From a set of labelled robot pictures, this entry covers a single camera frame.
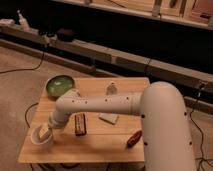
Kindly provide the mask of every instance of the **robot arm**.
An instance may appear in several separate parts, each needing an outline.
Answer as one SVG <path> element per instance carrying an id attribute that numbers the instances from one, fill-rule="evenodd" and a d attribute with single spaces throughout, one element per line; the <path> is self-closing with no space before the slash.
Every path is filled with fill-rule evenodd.
<path id="1" fill-rule="evenodd" d="M 107 95 L 99 97 L 80 97 L 75 89 L 68 91 L 56 101 L 55 111 L 49 118 L 51 128 L 64 127 L 72 113 L 104 112 L 139 115 L 141 92 Z"/>
<path id="2" fill-rule="evenodd" d="M 61 128 L 72 113 L 86 111 L 141 115 L 147 171 L 196 171 L 185 104 L 171 84 L 151 84 L 143 94 L 88 98 L 71 90 L 57 100 L 49 126 Z"/>

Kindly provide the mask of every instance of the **gray carpet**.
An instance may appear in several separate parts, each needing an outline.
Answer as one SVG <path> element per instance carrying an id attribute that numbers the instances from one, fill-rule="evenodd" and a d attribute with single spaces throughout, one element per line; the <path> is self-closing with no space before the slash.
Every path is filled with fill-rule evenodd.
<path id="1" fill-rule="evenodd" d="M 0 72 L 10 69 L 32 68 L 38 65 L 39 59 L 13 50 L 0 47 Z M 0 75 L 0 171 L 31 170 L 27 164 L 17 163 L 18 154 L 27 126 L 24 112 L 28 106 L 38 102 L 45 82 L 60 74 L 72 77 L 91 77 L 69 68 L 44 62 L 36 71 L 13 72 Z M 31 120 L 35 108 L 29 111 Z M 195 111 L 195 120 L 205 132 L 204 152 L 207 158 L 213 158 L 213 116 Z M 191 124 L 194 149 L 196 157 L 200 157 L 200 133 Z M 207 164 L 206 171 L 213 171 Z M 138 170 L 141 164 L 113 164 L 110 170 Z M 55 165 L 56 170 L 63 170 Z M 73 170 L 105 170 L 106 164 L 82 164 Z"/>

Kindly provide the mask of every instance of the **green bowl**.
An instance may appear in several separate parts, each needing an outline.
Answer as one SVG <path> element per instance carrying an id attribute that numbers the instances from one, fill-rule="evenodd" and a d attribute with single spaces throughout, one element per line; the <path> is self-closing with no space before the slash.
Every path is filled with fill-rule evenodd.
<path id="1" fill-rule="evenodd" d="M 75 81 L 67 75 L 59 75 L 47 82 L 46 90 L 51 97 L 60 97 L 74 87 Z"/>

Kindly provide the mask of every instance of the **desk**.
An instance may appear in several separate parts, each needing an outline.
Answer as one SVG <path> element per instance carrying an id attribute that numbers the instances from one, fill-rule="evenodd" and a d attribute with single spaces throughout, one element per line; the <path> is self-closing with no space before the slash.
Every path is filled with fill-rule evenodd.
<path id="1" fill-rule="evenodd" d="M 143 91 L 147 78 L 75 78 L 75 86 L 82 96 L 104 95 L 110 81 L 114 81 L 118 92 Z M 74 115 L 64 130 L 54 130 L 55 144 L 41 149 L 30 140 L 34 128 L 48 121 L 54 110 L 55 101 L 48 98 L 44 90 L 31 127 L 19 154 L 20 163 L 101 163 L 101 162 L 143 162 L 142 139 L 132 148 L 126 149 L 126 141 L 141 129 L 138 116 L 120 115 L 116 125 L 98 118 L 98 113 L 86 113 L 87 135 L 76 137 Z"/>

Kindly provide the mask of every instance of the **dark wall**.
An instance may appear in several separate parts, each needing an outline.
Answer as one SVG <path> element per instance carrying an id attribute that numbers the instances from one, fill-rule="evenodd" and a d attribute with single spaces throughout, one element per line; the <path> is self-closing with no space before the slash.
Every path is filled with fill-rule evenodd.
<path id="1" fill-rule="evenodd" d="M 213 74 L 213 31 L 121 15 L 51 0 L 1 0 L 0 17 L 57 31 L 74 29 L 82 40 Z"/>

